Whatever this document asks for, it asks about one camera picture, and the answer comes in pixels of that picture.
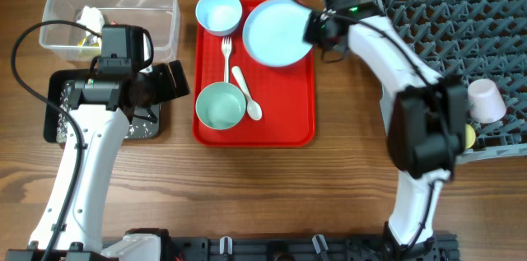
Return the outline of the green bowl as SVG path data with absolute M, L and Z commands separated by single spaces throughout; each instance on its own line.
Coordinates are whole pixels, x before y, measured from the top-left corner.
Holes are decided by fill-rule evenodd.
M 246 100 L 241 90 L 227 82 L 206 86 L 195 104 L 199 121 L 213 130 L 235 127 L 245 116 Z

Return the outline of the light blue plate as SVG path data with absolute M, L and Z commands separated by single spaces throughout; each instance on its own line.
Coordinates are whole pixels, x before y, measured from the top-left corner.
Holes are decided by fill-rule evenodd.
M 266 0 L 246 18 L 243 44 L 256 62 L 272 68 L 304 58 L 312 44 L 303 40 L 310 10 L 292 0 Z

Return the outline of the white plastic spoon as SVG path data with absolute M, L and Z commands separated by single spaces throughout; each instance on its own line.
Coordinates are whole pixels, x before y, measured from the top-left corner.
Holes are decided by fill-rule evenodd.
M 244 94 L 246 98 L 246 111 L 249 117 L 252 118 L 252 120 L 259 121 L 263 117 L 263 111 L 260 107 L 260 105 L 252 98 L 249 88 L 246 84 L 245 77 L 243 75 L 243 72 L 238 66 L 234 66 L 231 68 L 231 72 L 237 81 L 242 93 Z

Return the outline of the light blue bowl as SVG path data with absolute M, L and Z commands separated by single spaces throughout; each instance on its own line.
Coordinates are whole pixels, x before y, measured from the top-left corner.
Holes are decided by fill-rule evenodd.
M 199 25 L 211 35 L 220 37 L 236 30 L 242 14 L 240 0 L 199 0 L 195 8 Z

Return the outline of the yellow snack wrapper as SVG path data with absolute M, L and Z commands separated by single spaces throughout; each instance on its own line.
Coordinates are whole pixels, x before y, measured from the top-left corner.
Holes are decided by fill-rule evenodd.
M 77 44 L 77 46 L 78 47 L 93 47 L 93 48 L 101 49 L 101 43 L 102 43 L 101 35 L 89 34 L 84 39 L 82 39 Z

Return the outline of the white tissue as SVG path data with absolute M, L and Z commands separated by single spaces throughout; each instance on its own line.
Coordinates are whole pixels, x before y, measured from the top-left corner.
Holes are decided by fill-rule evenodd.
M 100 33 L 105 24 L 105 18 L 98 8 L 84 6 L 77 19 L 77 23 L 84 25 L 94 32 Z

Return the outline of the pink plastic cup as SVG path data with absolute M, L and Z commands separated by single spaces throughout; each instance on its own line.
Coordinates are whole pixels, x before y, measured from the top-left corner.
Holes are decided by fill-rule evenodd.
M 468 87 L 468 98 L 472 104 L 470 117 L 478 123 L 493 123 L 506 114 L 506 105 L 497 84 L 490 79 L 472 82 Z

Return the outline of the yellow plastic cup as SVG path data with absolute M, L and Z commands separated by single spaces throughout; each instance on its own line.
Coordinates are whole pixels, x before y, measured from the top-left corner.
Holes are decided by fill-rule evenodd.
M 466 141 L 465 148 L 469 149 L 476 142 L 476 132 L 475 132 L 474 128 L 470 124 L 466 124 L 465 125 L 465 137 L 466 137 L 466 139 L 465 139 L 465 141 Z

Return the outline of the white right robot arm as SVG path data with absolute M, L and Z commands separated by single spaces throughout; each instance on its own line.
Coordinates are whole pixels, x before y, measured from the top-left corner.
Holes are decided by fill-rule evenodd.
M 436 236 L 432 220 L 465 150 L 466 88 L 429 68 L 373 2 L 322 2 L 323 9 L 310 12 L 305 42 L 324 52 L 354 53 L 384 89 L 387 148 L 399 181 L 394 210 L 372 250 L 383 260 L 458 259 L 456 238 Z

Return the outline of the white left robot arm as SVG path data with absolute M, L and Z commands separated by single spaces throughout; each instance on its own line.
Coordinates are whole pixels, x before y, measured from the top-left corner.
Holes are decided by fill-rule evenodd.
M 97 33 L 101 54 L 77 79 L 69 111 L 23 85 L 69 123 L 68 137 L 46 210 L 26 249 L 10 249 L 8 260 L 175 260 L 177 248 L 166 229 L 135 229 L 109 247 L 102 222 L 118 151 L 136 109 L 189 93 L 179 61 L 149 71 L 154 48 L 139 26 L 105 25 Z

